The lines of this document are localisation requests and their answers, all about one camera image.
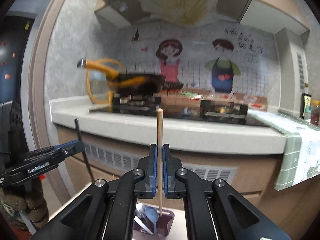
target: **cartoon girl's hair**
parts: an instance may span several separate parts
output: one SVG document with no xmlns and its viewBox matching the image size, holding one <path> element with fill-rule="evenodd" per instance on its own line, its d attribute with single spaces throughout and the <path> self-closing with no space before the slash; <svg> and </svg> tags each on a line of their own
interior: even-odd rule
<svg viewBox="0 0 320 240">
<path fill-rule="evenodd" d="M 158 58 L 164 60 L 164 62 L 163 62 L 164 65 L 167 65 L 167 58 L 168 57 L 166 55 L 164 55 L 163 53 L 161 53 L 161 50 L 164 49 L 164 48 L 167 48 L 169 46 L 174 47 L 174 48 L 179 50 L 176 54 L 174 54 L 174 56 L 178 56 L 182 52 L 182 44 L 180 43 L 180 41 L 177 41 L 177 40 L 165 40 L 165 41 L 162 41 L 159 44 L 159 48 L 158 48 L 158 50 L 156 52 L 156 56 Z"/>
<path fill-rule="evenodd" d="M 223 47 L 224 49 L 229 49 L 231 51 L 234 50 L 234 46 L 231 43 L 231 41 L 225 40 L 225 39 L 216 39 L 212 42 L 213 46 L 216 47 L 218 45 L 220 45 L 221 47 Z"/>
</svg>

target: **brown glove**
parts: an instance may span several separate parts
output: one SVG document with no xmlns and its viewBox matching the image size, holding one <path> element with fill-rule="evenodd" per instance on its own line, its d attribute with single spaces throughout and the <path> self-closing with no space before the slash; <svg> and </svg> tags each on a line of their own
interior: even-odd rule
<svg viewBox="0 0 320 240">
<path fill-rule="evenodd" d="M 34 227 L 42 228 L 49 220 L 49 212 L 40 179 L 33 179 L 31 192 L 25 194 L 19 190 L 15 187 L 0 190 L 0 212 L 3 217 L 10 226 L 27 230 L 19 214 L 19 211 L 25 211 Z"/>
</svg>

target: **glass jar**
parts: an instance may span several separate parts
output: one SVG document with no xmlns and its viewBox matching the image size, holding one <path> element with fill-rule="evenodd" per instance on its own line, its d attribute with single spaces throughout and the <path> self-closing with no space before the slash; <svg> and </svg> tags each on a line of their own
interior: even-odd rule
<svg viewBox="0 0 320 240">
<path fill-rule="evenodd" d="M 320 101 L 312 100 L 311 106 L 311 123 L 318 125 L 320 116 Z"/>
</svg>

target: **wooden chopstick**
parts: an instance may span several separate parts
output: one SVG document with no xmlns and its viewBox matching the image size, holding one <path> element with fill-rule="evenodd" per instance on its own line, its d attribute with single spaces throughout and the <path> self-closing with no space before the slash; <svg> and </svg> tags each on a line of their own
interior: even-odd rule
<svg viewBox="0 0 320 240">
<path fill-rule="evenodd" d="M 157 185 L 159 198 L 159 212 L 162 217 L 162 135 L 163 135 L 163 110 L 159 108 L 157 110 L 157 147 L 158 147 L 158 160 L 157 160 Z"/>
</svg>

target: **wok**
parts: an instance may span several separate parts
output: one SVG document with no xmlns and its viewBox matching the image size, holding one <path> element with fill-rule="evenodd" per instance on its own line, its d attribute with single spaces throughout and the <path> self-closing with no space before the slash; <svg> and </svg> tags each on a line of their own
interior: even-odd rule
<svg viewBox="0 0 320 240">
<path fill-rule="evenodd" d="M 118 65 L 121 63 L 117 60 L 108 59 L 107 62 L 112 62 Z M 101 61 L 93 61 L 82 58 L 78 64 L 78 68 L 87 68 L 91 70 L 97 70 L 105 73 L 107 83 L 113 92 L 120 96 L 127 95 L 153 95 L 161 91 L 164 85 L 164 76 L 145 73 L 131 73 L 123 74 L 117 70 L 103 65 Z"/>
</svg>

